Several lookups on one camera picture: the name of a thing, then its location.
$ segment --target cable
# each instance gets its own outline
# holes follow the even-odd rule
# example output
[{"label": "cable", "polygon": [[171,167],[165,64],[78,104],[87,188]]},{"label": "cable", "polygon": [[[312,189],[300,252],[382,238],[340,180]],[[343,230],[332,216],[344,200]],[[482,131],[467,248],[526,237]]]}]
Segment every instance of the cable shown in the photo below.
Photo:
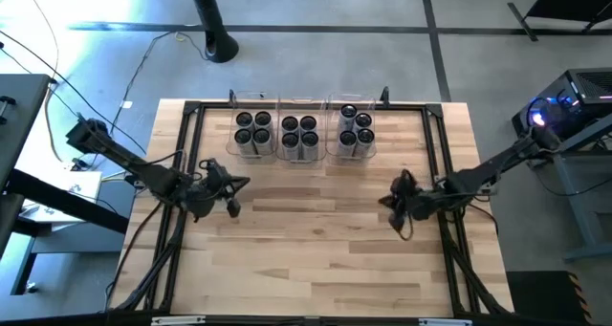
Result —
[{"label": "cable", "polygon": [[82,195],[82,194],[80,194],[80,193],[76,193],[76,192],[74,192],[74,191],[68,191],[68,193],[72,193],[72,194],[74,194],[74,195],[76,195],[76,196],[78,196],[78,197],[83,197],[83,198],[93,199],[93,200],[94,200],[94,201],[96,201],[96,202],[103,202],[104,204],[108,205],[108,207],[110,207],[110,208],[111,208],[111,210],[113,210],[113,211],[114,211],[116,214],[118,214],[118,215],[119,215],[119,213],[117,212],[117,210],[116,210],[116,209],[115,209],[113,206],[111,206],[111,205],[110,205],[108,202],[106,202],[106,201],[104,201],[104,200],[102,200],[102,199],[100,199],[100,198],[85,196],[85,195]]},{"label": "cable", "polygon": [[166,160],[168,160],[168,159],[178,155],[179,153],[183,153],[183,152],[185,152],[185,150],[179,149],[179,150],[175,151],[172,154],[168,154],[168,155],[164,156],[161,159],[158,159],[158,160],[155,160],[155,161],[152,161],[152,162],[148,162],[148,163],[135,163],[135,165],[148,166],[148,165],[155,164],[155,163],[161,163],[161,162],[166,161]]},{"label": "cable", "polygon": [[[148,49],[146,49],[146,51],[144,52],[144,55],[142,56],[141,63],[138,65],[138,68],[136,68],[136,72],[134,72],[134,75],[130,79],[130,82],[127,84],[127,87],[125,88],[125,93],[123,94],[123,99],[121,100],[121,105],[120,105],[119,109],[117,110],[117,114],[115,115],[115,118],[113,119],[113,123],[111,124],[111,131],[110,131],[111,135],[113,135],[113,131],[115,130],[117,121],[119,120],[119,116],[121,114],[121,111],[123,110],[123,104],[127,101],[127,96],[130,93],[130,90],[132,89],[132,87],[134,86],[134,81],[136,80],[136,76],[138,76],[138,74],[141,72],[142,67],[144,66],[144,62],[146,61],[147,58],[149,58],[149,56],[151,55],[151,52],[153,52],[153,48],[155,47],[155,44],[157,44],[157,41],[162,39],[162,38],[164,38],[165,36],[167,36],[169,34],[172,34],[172,33],[175,33],[175,32],[164,33],[162,35],[156,36],[155,38],[153,38],[151,40],[151,43],[149,44]],[[202,50],[200,50],[200,48],[198,48],[198,46],[195,45],[195,43],[193,42],[193,39],[191,38],[191,36],[189,36],[186,33],[176,32],[174,34],[174,37],[178,41],[184,41],[184,39],[179,39],[177,37],[178,34],[180,34],[180,35],[182,35],[184,37],[187,37],[189,39],[189,42],[191,43],[191,46],[193,46],[198,51],[198,53],[200,54],[200,57],[204,61],[208,61],[204,57],[204,54],[202,53]]]},{"label": "cable", "polygon": [[[12,55],[10,55],[9,53],[7,53],[6,51],[4,51],[4,49],[0,49],[2,50],[2,52],[7,55],[8,57],[10,57],[15,63],[17,63],[17,65],[19,65],[23,70],[25,70],[26,72],[28,72],[29,74],[32,74],[31,71],[29,71],[26,67],[24,67],[21,63],[19,63],[19,61],[17,59],[15,59],[15,57],[13,57]],[[68,109],[68,111],[70,111],[70,113],[73,114],[73,116],[75,116],[75,118],[79,118],[78,114],[75,112],[75,110],[73,110],[70,106],[68,106],[68,104],[66,103],[66,101],[64,101],[64,99],[62,97],[60,97],[55,90],[57,89],[57,87],[55,87],[54,89],[52,89],[51,87],[49,87],[49,92],[48,95],[45,97],[45,121],[47,123],[47,131],[49,132],[49,140],[50,140],[50,146],[52,149],[52,152],[54,153],[55,158],[62,162],[62,160],[59,158],[59,155],[57,154],[57,151],[55,150],[55,144],[54,144],[54,137],[53,137],[53,133],[51,131],[51,123],[49,122],[49,112],[48,112],[48,103],[49,100],[51,100],[51,96],[55,96],[59,102],[61,102],[64,106],[66,106],[66,108]],[[80,160],[82,159],[85,155],[87,154],[83,154],[80,157],[78,157],[77,159]],[[94,163],[96,162],[96,159],[98,158],[98,154],[96,154],[96,156],[94,157],[93,161],[91,164],[89,164],[90,168],[96,168],[94,167]]]},{"label": "cable", "polygon": [[[51,23],[49,22],[49,19],[47,18],[47,15],[45,15],[45,12],[40,8],[40,5],[38,5],[38,2],[36,2],[36,0],[32,0],[34,2],[34,4],[36,5],[36,7],[38,8],[38,11],[40,12],[40,15],[42,15],[43,19],[45,20],[45,22],[47,23],[47,28],[49,28],[49,32],[51,33],[51,37],[54,39],[54,44],[55,44],[55,68],[54,68],[54,73],[51,76],[51,79],[55,80],[55,71],[57,71],[57,67],[59,65],[59,45],[57,45],[57,37],[55,37],[55,32],[53,27],[51,26]],[[57,150],[55,148],[55,143],[54,143],[54,137],[53,134],[51,132],[51,122],[49,121],[49,101],[51,101],[51,96],[53,94],[49,94],[44,101],[44,115],[45,115],[45,122],[47,124],[47,131],[49,131],[49,140],[50,140],[50,146],[51,146],[51,151],[54,153],[55,158],[62,162],[61,158],[59,158],[59,154],[57,154]]]},{"label": "cable", "polygon": [[136,231],[134,232],[134,236],[132,236],[132,239],[127,245],[127,248],[125,249],[125,254],[123,255],[123,258],[121,259],[121,261],[119,262],[119,265],[117,266],[117,272],[115,273],[115,277],[113,278],[111,283],[108,286],[106,286],[106,289],[105,289],[106,298],[104,302],[104,311],[108,309],[108,299],[110,298],[110,295],[113,294],[113,291],[115,290],[115,284],[117,283],[117,280],[119,279],[121,270],[123,270],[123,265],[125,264],[125,258],[127,258],[127,255],[134,247],[134,244],[136,243],[136,239],[138,239],[138,236],[141,233],[141,231],[144,229],[144,226],[149,222],[149,220],[153,217],[153,215],[157,213],[157,211],[160,209],[161,206],[162,206],[162,202],[157,203],[157,205],[153,208],[153,210],[144,218],[144,220],[142,220],[142,223],[140,223],[138,227],[136,228]]},{"label": "cable", "polygon": [[[3,34],[6,38],[10,39],[11,41],[13,41],[14,43],[16,43],[17,45],[19,45],[20,47],[24,48],[25,50],[27,50],[30,54],[34,55],[36,58],[38,58],[39,61],[41,61],[43,64],[45,64],[47,67],[49,67],[50,69],[52,69],[51,65],[49,65],[49,63],[47,63],[44,59],[42,59],[38,54],[36,54],[35,52],[33,52],[32,50],[30,50],[28,47],[26,47],[25,45],[21,44],[21,42],[19,42],[18,40],[16,40],[15,38],[11,37],[10,35],[6,34],[4,31],[0,30],[0,33]],[[100,112],[98,112],[98,110],[87,100],[87,98],[85,98],[79,91],[78,89],[73,86],[72,83],[70,83],[70,81],[68,81],[68,79],[66,79],[66,77],[64,77],[62,74],[60,74],[58,71],[54,70],[54,72],[57,74],[57,76],[59,76],[59,78],[61,78],[64,82],[66,82],[66,84],[68,86],[70,86],[70,88],[75,91],[75,93],[78,95],[79,98],[81,98],[83,100],[83,102],[85,102],[85,104],[87,104],[87,106],[94,111],[94,113],[96,113],[98,116],[100,116],[103,120],[106,120],[108,123],[111,123],[111,121],[106,118],[105,116],[103,116]],[[142,148],[142,146],[136,142],[136,140],[134,140],[134,138],[132,138],[131,136],[129,136],[128,134],[126,134],[123,130],[121,130],[118,126],[116,126],[117,129],[123,134],[125,135],[125,137],[127,137],[130,141],[132,141],[134,144],[136,144],[140,150],[146,154],[146,150],[144,150],[144,148]]]},{"label": "cable", "polygon": [[478,202],[488,203],[488,202],[490,202],[490,201],[491,201],[491,196],[487,196],[487,199],[486,199],[486,200],[481,200],[480,198],[478,198],[478,197],[476,197],[476,196],[474,196],[474,199],[475,199],[476,201],[478,201]]},{"label": "cable", "polygon": [[38,2],[36,2],[36,0],[32,0],[34,2],[34,4],[36,5],[36,7],[38,8],[38,11],[40,12],[40,15],[42,15],[43,19],[45,19],[45,22],[47,23],[47,27],[49,28],[49,32],[51,32],[51,36],[54,39],[54,43],[55,43],[55,68],[51,68],[54,71],[53,76],[51,76],[51,78],[55,78],[55,74],[57,71],[57,65],[59,64],[59,46],[57,45],[57,38],[55,37],[55,32],[54,29],[51,27],[51,23],[49,22],[49,19],[47,19],[47,15],[45,15],[45,12],[42,11],[42,9],[40,8],[40,6],[38,5]]},{"label": "cable", "polygon": [[493,215],[491,215],[488,211],[486,211],[484,208],[480,207],[480,206],[475,206],[472,203],[469,203],[468,206],[471,206],[473,208],[475,208],[476,210],[486,214],[495,224],[495,233],[497,235],[499,235],[499,227],[497,226],[497,220],[495,220],[495,217]]},{"label": "cable", "polygon": [[412,239],[412,235],[414,235],[414,226],[412,225],[412,216],[408,213],[408,224],[410,225],[410,233],[408,236],[404,236],[400,231],[396,230],[400,238],[404,241],[410,241]]},{"label": "cable", "polygon": [[527,106],[527,111],[525,112],[525,125],[527,125],[528,128],[533,127],[531,125],[531,123],[529,122],[529,113],[532,111],[532,108],[536,105],[536,102],[538,101],[544,101],[546,103],[548,103],[548,100],[546,100],[543,97],[535,97],[535,99],[533,99],[530,103],[529,106]]},{"label": "cable", "polygon": [[[12,59],[12,60],[13,60],[15,63],[17,63],[17,65],[18,65],[19,67],[21,67],[21,69],[25,70],[25,71],[26,71],[28,74],[31,74],[31,73],[32,73],[30,70],[28,70],[26,67],[24,67],[24,66],[23,66],[21,63],[19,63],[19,61],[18,61],[18,60],[17,60],[15,57],[13,57],[11,54],[7,53],[7,52],[6,52],[4,49],[0,49],[0,50],[1,50],[1,51],[2,51],[2,52],[5,54],[5,55],[7,55],[7,56],[8,56],[10,59]],[[60,97],[60,96],[59,96],[59,95],[58,95],[58,94],[55,92],[55,89],[51,90],[51,88],[50,88],[50,91],[51,91],[51,94],[52,94],[52,95],[56,96],[56,97],[57,97],[57,99],[59,99],[59,101],[60,101],[62,104],[64,104],[64,106],[66,106],[66,108],[68,109],[68,111],[70,111],[70,113],[72,113],[73,115],[75,115],[75,117],[77,117],[77,118],[78,118],[77,113],[76,113],[76,112],[75,112],[75,111],[74,111],[74,110],[73,110],[73,109],[72,109],[70,106],[68,106],[68,104],[67,104],[67,103],[64,101],[64,99],[62,99],[62,98],[61,98],[61,97]],[[50,137],[52,137],[52,136],[51,136],[51,128],[49,128],[49,136],[50,136]]]},{"label": "cable", "polygon": [[11,54],[7,53],[7,52],[6,52],[4,49],[0,49],[0,50],[2,50],[2,52],[3,52],[5,55],[7,55],[7,56],[8,56],[10,59],[12,59],[12,60],[13,60],[15,63],[17,63],[17,65],[18,65],[19,67],[21,67],[21,69],[25,70],[25,71],[26,71],[26,72],[28,72],[29,74],[31,74],[31,73],[32,73],[31,71],[29,71],[29,70],[28,70],[28,68],[24,67],[24,66],[23,66],[21,63],[19,63],[19,61],[18,61],[18,60],[17,60],[15,57],[11,56]]},{"label": "cable", "polygon": [[600,183],[598,183],[598,184],[592,185],[591,187],[588,187],[588,188],[586,188],[586,189],[584,189],[584,190],[582,190],[582,191],[577,191],[577,192],[573,192],[573,193],[559,193],[559,192],[554,191],[552,188],[548,187],[548,186],[547,186],[547,185],[544,183],[544,181],[542,181],[542,177],[540,177],[540,176],[539,176],[538,172],[535,172],[535,176],[536,176],[536,177],[537,177],[537,179],[539,180],[539,183],[540,183],[540,184],[542,184],[542,186],[543,186],[543,187],[544,187],[544,188],[545,188],[545,189],[546,189],[548,192],[550,192],[550,193],[552,193],[552,194],[554,194],[554,195],[556,195],[556,196],[559,196],[559,197],[572,197],[572,196],[578,196],[578,195],[580,195],[580,194],[583,194],[583,193],[589,192],[589,191],[594,190],[594,189],[596,189],[596,188],[598,188],[598,187],[600,187],[600,186],[603,186],[603,185],[606,185],[606,184],[608,184],[608,183],[612,182],[612,178],[608,178],[608,179],[604,180],[603,182],[600,182]]},{"label": "cable", "polygon": [[144,65],[145,60],[149,58],[149,55],[153,51],[153,48],[155,47],[155,44],[157,43],[157,41],[171,33],[172,32],[168,32],[162,35],[158,35],[155,38],[153,38],[153,40],[151,40],[151,43],[149,44],[149,48],[144,52],[144,55],[142,56],[141,63],[138,65],[138,68],[136,68],[136,72],[134,72],[132,79],[130,79],[130,82],[127,84],[127,87],[125,88],[125,93],[123,94],[121,105],[119,106],[119,110],[117,110],[117,114],[115,114],[115,118],[113,119],[113,122],[111,123],[111,131],[110,131],[111,135],[113,135],[113,132],[115,131],[115,126],[117,124],[117,120],[119,119],[119,115],[121,114],[121,110],[123,109],[123,104],[127,100],[127,95],[130,93],[130,90],[132,89],[132,86],[134,85],[134,80],[136,79],[136,76],[138,76],[138,73],[141,72],[142,66]]}]

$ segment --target gray floor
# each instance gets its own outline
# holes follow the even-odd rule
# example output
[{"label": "gray floor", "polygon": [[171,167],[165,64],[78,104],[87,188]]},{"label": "gray floor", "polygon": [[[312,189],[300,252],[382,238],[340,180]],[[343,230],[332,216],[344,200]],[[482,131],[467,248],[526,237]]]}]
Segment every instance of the gray floor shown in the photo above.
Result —
[{"label": "gray floor", "polygon": [[[107,117],[114,116],[125,85],[149,41],[159,33],[70,32],[76,21],[194,24],[190,0],[38,0],[55,25],[59,71]],[[506,3],[526,11],[535,0],[432,0],[440,27],[517,28]],[[229,25],[425,26],[422,0],[218,0]],[[22,39],[48,60],[53,43],[29,0],[3,0],[3,31]],[[23,18],[30,24],[23,26]],[[534,20],[535,27],[575,28],[581,24]],[[610,22],[598,28],[610,28]],[[191,33],[202,45],[201,33]],[[119,125],[147,145],[159,98],[226,98],[228,89],[265,90],[284,96],[324,98],[332,92],[378,94],[388,85],[394,100],[439,101],[440,93],[427,34],[233,33],[239,56],[215,65],[203,62],[187,42],[168,36],[158,43],[139,75]],[[481,158],[515,139],[510,117],[529,98],[568,68],[610,66],[612,36],[442,35],[441,49],[453,101],[467,102]],[[6,50],[34,71],[40,65],[8,45]],[[0,55],[0,72],[19,68]],[[93,114],[65,86],[58,93],[86,117]],[[57,100],[51,104],[55,143],[63,159],[76,153],[64,144],[74,117]],[[126,138],[119,141],[136,151]],[[115,170],[108,163],[102,168]],[[545,176],[555,186],[555,176]],[[492,198],[500,245],[508,271],[568,270],[585,290],[594,320],[612,324],[611,258],[567,266],[561,256],[581,244],[565,199],[552,196],[522,165],[504,175]],[[11,239],[11,253],[0,262],[0,301],[31,308],[3,308],[0,318],[93,313],[117,264],[116,254],[45,255],[33,280],[41,293],[7,296],[6,277],[15,271],[25,239]]]}]

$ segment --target wooden tabletop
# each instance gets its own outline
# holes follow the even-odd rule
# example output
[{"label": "wooden tabletop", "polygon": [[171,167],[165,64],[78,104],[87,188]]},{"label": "wooden tabletop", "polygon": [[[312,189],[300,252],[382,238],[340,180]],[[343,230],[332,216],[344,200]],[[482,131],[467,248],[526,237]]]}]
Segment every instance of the wooden tabletop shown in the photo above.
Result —
[{"label": "wooden tabletop", "polygon": [[[174,150],[184,102],[161,100],[147,159]],[[454,168],[478,165],[467,104],[443,107]],[[224,203],[197,224],[189,217],[172,314],[451,316],[435,216],[415,222],[412,240],[403,242],[387,224],[388,210],[377,204],[403,167],[421,186],[430,186],[419,113],[378,112],[377,155],[364,165],[348,166],[329,156],[309,167],[280,160],[245,163],[226,150],[230,120],[231,110],[207,110],[198,161],[214,157],[230,174],[251,177],[251,182],[237,195],[242,204],[237,219],[230,219]],[[137,199],[124,246],[155,205],[152,197]],[[149,268],[160,219],[159,212],[127,257],[114,305]],[[471,207],[464,222],[475,271],[511,310],[493,223]],[[166,268],[157,296],[163,293]],[[460,274],[459,282],[468,306]]]}]

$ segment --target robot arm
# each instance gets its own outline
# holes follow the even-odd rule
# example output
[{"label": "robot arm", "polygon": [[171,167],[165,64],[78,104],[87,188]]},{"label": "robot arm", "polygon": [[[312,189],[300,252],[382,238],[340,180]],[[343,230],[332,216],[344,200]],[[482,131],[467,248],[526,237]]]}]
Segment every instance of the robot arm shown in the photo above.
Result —
[{"label": "robot arm", "polygon": [[196,221],[210,213],[215,200],[225,200],[229,215],[237,217],[240,204],[234,195],[251,180],[231,176],[215,159],[200,162],[200,168],[208,174],[199,182],[178,169],[148,163],[111,139],[101,120],[80,119],[66,137],[68,144],[82,153],[100,154],[118,164],[131,173],[125,178],[129,184],[148,187],[164,204],[193,213]]},{"label": "robot arm", "polygon": [[558,138],[547,128],[531,128],[510,148],[475,168],[449,173],[431,190],[419,188],[412,174],[403,170],[391,184],[391,194],[381,198],[379,203],[393,210],[389,224],[400,232],[408,217],[420,221],[438,211],[466,206],[481,193],[483,186],[495,184],[502,173],[519,163],[553,152],[558,143]]}]

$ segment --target yellow black warning stripe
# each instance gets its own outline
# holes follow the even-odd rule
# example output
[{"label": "yellow black warning stripe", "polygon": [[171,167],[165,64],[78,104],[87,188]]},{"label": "yellow black warning stripe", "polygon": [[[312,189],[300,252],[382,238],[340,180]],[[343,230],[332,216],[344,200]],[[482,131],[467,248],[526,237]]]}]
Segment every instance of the yellow black warning stripe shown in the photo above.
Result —
[{"label": "yellow black warning stripe", "polygon": [[593,323],[593,319],[591,317],[591,312],[589,312],[589,306],[586,303],[586,298],[584,298],[584,293],[582,292],[582,287],[580,286],[580,281],[578,277],[571,273],[567,272],[570,277],[570,281],[574,285],[574,290],[576,291],[576,296],[578,297],[578,301],[580,303],[580,307],[582,308],[582,313],[584,314],[584,320],[589,324]]}]

